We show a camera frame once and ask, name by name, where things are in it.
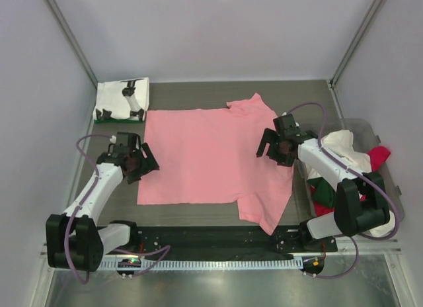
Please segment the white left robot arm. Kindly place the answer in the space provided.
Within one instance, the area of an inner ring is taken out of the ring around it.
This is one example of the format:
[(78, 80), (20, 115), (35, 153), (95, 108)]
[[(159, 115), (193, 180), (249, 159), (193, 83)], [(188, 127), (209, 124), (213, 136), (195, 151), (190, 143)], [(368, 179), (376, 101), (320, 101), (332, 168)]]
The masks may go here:
[(104, 255), (120, 249), (134, 253), (140, 247), (135, 222), (115, 220), (103, 228), (97, 222), (121, 182), (136, 183), (159, 170), (159, 165), (148, 144), (136, 133), (118, 132), (108, 140), (105, 152), (87, 159), (93, 173), (77, 198), (61, 214), (52, 214), (46, 221), (51, 267), (92, 273)]

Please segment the pink t shirt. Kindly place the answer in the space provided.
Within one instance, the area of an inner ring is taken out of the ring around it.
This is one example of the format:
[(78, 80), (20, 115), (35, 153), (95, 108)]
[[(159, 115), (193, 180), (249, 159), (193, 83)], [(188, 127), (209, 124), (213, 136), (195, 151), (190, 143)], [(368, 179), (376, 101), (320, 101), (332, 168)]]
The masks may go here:
[(144, 140), (159, 169), (139, 183), (139, 205), (227, 204), (272, 234), (292, 194), (293, 169), (256, 151), (276, 113), (259, 94), (221, 109), (152, 110)]

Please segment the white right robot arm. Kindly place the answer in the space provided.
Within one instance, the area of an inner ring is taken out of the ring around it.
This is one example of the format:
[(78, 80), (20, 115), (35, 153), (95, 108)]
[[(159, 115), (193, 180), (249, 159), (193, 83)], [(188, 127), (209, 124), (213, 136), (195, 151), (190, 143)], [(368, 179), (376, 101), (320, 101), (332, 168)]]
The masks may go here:
[(372, 171), (369, 157), (353, 148), (349, 130), (326, 136), (303, 131), (292, 114), (273, 120), (264, 130), (257, 156), (267, 155), (278, 165), (290, 167), (300, 161), (310, 173), (334, 191), (334, 210), (299, 225), (298, 243), (305, 251), (320, 246), (323, 238), (348, 237), (366, 232), (384, 238), (397, 229), (382, 176)]

